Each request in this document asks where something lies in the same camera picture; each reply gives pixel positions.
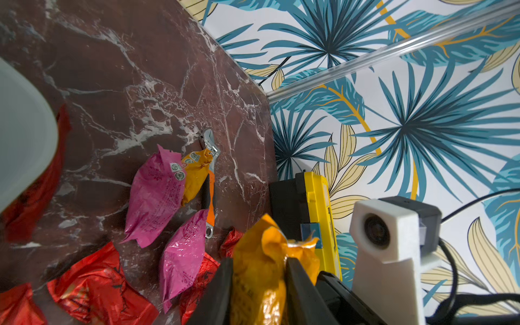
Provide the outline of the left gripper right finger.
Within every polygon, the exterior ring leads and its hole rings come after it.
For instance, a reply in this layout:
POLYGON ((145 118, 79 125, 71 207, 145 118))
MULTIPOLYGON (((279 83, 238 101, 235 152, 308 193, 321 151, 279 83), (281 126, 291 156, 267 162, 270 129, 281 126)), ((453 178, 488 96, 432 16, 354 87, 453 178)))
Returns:
POLYGON ((285 279, 289 324, 338 324, 296 258, 287 259, 285 279))

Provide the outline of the small yellow tea bag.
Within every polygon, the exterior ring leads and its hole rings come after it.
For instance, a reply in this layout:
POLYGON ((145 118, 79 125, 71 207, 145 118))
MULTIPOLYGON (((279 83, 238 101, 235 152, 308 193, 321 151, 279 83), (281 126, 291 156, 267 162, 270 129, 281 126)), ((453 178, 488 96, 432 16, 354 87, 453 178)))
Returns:
POLYGON ((182 159, 182 166, 186 171, 186 183, 181 205, 187 205, 193 200, 202 188, 213 161, 211 151, 206 148, 187 154, 182 159))

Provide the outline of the white plastic storage box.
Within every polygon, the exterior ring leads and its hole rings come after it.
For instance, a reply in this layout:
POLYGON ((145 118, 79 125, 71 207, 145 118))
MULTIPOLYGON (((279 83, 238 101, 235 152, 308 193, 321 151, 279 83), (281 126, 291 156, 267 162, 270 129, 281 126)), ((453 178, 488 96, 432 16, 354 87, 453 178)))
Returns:
POLYGON ((1 210, 50 165, 58 145, 55 115, 38 89, 1 60, 1 210))

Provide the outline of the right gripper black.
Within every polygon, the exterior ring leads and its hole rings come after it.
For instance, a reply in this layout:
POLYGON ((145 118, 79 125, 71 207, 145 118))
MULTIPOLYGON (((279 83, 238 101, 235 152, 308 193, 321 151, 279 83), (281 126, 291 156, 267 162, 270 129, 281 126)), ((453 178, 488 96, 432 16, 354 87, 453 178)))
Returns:
POLYGON ((386 324, 334 274, 321 271, 316 288, 339 324, 386 324))

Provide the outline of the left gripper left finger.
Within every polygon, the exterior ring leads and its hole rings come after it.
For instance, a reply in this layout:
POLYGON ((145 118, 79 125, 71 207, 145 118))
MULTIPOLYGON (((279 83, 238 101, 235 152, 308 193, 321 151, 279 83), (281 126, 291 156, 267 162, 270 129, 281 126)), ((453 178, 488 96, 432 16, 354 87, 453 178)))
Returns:
POLYGON ((230 304, 233 283, 233 259, 222 261, 195 311, 187 322, 192 324, 230 324, 230 304))

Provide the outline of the pink tea bag large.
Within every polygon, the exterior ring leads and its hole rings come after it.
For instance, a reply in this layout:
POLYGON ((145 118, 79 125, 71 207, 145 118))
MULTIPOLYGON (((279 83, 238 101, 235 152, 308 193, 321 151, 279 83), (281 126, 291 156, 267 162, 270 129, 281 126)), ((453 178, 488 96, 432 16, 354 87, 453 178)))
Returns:
POLYGON ((202 209, 186 221, 173 235, 159 264, 162 310, 167 313, 171 300, 190 288, 203 261, 208 209, 202 209))

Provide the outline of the red tea bag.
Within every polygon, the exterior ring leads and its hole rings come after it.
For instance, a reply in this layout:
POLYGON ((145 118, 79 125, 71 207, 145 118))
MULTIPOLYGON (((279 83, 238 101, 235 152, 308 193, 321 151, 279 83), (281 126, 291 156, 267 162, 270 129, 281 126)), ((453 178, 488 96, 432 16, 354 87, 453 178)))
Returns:
POLYGON ((1 293, 1 324, 48 324, 43 312, 33 300, 30 283, 21 284, 1 293))
POLYGON ((214 278, 219 267, 220 263, 218 261, 214 260, 208 253, 204 254, 199 273, 193 285, 180 296, 179 308, 182 325, 186 325, 191 318, 191 315, 197 308, 207 286, 214 278))
POLYGON ((1 214, 5 240, 10 243, 28 242, 37 222, 57 191, 66 151, 67 137, 72 130, 67 105, 57 116, 58 146, 49 167, 1 214))
POLYGON ((224 242, 219 248, 219 255, 223 258, 231 258, 234 254, 234 249, 244 234, 234 227, 227 234, 224 242))
POLYGON ((153 324, 159 312, 127 282, 112 242, 47 283, 52 299, 85 324, 153 324))

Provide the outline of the yellow black toolbox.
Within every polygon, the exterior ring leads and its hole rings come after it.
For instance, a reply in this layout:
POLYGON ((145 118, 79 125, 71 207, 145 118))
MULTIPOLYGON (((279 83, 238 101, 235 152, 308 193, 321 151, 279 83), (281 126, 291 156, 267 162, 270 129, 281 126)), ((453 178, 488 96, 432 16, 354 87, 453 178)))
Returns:
POLYGON ((342 279, 339 246, 334 227, 329 185, 314 172, 269 185, 272 218, 291 240, 317 238, 316 255, 322 271, 342 279))

